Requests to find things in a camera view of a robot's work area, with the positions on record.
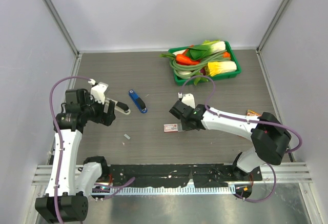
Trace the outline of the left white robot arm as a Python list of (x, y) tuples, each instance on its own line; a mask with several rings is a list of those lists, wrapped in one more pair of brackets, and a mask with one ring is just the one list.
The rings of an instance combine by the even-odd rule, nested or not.
[(55, 153), (45, 195), (35, 202), (36, 211), (47, 223), (84, 221), (93, 185), (108, 179), (109, 168), (102, 156), (88, 157), (79, 176), (76, 160), (87, 122), (110, 126), (116, 102), (86, 89), (65, 92), (62, 111), (56, 115)]

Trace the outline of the grey black stapler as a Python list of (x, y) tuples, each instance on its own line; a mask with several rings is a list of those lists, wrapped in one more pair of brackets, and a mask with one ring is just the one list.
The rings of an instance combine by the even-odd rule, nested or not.
[(127, 104), (116, 100), (114, 100), (114, 102), (115, 102), (115, 111), (118, 111), (125, 115), (129, 115), (131, 113), (131, 110)]

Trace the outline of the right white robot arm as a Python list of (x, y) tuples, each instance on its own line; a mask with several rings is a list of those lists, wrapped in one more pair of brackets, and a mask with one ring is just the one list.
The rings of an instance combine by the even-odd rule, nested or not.
[(218, 130), (252, 142), (253, 146), (233, 162), (231, 173), (236, 180), (244, 180), (263, 164), (280, 165), (291, 140), (287, 129), (268, 112), (259, 117), (242, 116), (202, 104), (193, 108), (181, 100), (169, 112), (181, 121), (184, 131)]

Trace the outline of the blue stapler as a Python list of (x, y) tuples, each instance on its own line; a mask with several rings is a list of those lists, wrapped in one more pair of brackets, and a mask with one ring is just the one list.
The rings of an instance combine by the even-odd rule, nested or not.
[(129, 90), (128, 95), (141, 113), (147, 113), (146, 104), (133, 89)]

